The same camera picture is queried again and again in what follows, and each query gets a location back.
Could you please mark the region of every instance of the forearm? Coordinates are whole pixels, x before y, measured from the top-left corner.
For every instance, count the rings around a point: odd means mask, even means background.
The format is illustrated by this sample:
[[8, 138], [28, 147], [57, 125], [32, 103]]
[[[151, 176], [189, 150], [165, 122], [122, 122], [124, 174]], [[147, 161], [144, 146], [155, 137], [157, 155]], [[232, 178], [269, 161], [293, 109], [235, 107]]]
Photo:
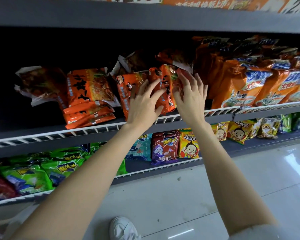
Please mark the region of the forearm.
[[12, 239], [81, 239], [139, 136], [137, 130], [125, 124], [56, 188]]
[[276, 220], [244, 177], [208, 123], [194, 126], [209, 183], [229, 235], [250, 226], [276, 224]]

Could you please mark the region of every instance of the shelf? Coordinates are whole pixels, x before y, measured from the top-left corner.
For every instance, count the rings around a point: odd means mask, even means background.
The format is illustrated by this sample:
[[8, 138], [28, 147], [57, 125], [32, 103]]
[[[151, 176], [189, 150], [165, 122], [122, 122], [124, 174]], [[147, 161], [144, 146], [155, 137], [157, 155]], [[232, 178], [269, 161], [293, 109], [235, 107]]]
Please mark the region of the shelf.
[[300, 15], [88, 0], [0, 0], [0, 26], [300, 34]]
[[[206, 121], [214, 124], [231, 121], [239, 106], [205, 111]], [[0, 158], [34, 152], [45, 152], [91, 142], [110, 140], [125, 124], [123, 118], [100, 125], [66, 130], [64, 126], [16, 130], [0, 133]], [[158, 120], [144, 133], [155, 133], [189, 127], [175, 110]]]
[[[242, 156], [250, 153], [263, 151], [266, 147], [271, 146], [269, 149], [281, 147], [285, 144], [293, 144], [300, 141], [300, 132], [279, 134], [277, 139], [264, 139], [253, 138], [246, 140], [245, 145], [241, 145], [231, 140], [222, 141], [224, 149], [230, 155], [230, 157]], [[202, 157], [197, 159], [179, 159], [178, 162], [166, 165], [151, 165], [149, 161], [126, 161], [127, 174], [116, 176], [112, 182], [112, 185], [129, 182], [132, 180], [142, 179], [162, 173], [168, 173], [179, 169], [185, 169], [194, 167], [197, 165], [203, 165], [204, 161]], [[20, 196], [17, 198], [7, 199], [0, 201], [1, 205], [16, 204], [20, 202], [38, 201], [41, 202], [45, 197], [51, 193], [52, 190], [46, 192], [40, 192], [35, 194], [29, 194]]]
[[234, 121], [243, 121], [255, 118], [264, 118], [275, 115], [286, 115], [300, 112], [300, 102], [275, 104], [268, 106], [252, 107], [241, 109], [234, 115]]

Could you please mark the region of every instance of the white sneaker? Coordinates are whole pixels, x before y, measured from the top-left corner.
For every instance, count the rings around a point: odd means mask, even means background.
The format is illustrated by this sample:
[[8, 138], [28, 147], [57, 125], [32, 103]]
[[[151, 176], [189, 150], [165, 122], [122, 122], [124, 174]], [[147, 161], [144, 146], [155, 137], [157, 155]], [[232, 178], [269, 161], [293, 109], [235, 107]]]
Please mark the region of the white sneaker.
[[123, 216], [114, 218], [109, 226], [110, 240], [140, 240], [133, 223]]

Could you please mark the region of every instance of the price tag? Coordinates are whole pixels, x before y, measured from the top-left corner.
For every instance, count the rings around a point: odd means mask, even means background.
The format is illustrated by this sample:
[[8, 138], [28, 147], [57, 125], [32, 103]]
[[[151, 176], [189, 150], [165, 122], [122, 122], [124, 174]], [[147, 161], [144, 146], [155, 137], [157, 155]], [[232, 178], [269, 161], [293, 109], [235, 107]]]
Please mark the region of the price tag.
[[300, 14], [300, 0], [290, 0], [280, 13]]
[[116, 3], [145, 3], [145, 4], [153, 4], [153, 3], [161, 3], [162, 0], [111, 0]]

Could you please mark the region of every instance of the yellow snack bag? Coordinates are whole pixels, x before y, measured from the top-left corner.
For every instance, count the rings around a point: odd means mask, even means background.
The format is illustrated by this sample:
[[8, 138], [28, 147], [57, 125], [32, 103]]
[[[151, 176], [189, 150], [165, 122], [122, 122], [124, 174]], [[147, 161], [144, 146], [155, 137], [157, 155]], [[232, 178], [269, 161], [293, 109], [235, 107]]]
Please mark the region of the yellow snack bag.
[[227, 137], [244, 145], [254, 123], [252, 120], [230, 121]]
[[181, 129], [178, 157], [199, 158], [199, 145], [191, 129]]
[[258, 137], [260, 138], [278, 138], [277, 132], [280, 126], [280, 119], [273, 118], [263, 118], [261, 121], [261, 127], [258, 132]]
[[260, 129], [260, 126], [261, 126], [261, 121], [262, 121], [262, 118], [256, 119], [256, 122], [252, 125], [251, 131], [248, 135], [247, 140], [256, 137], [256, 135], [258, 134], [258, 130]]
[[211, 128], [219, 141], [227, 140], [229, 121], [212, 124]]

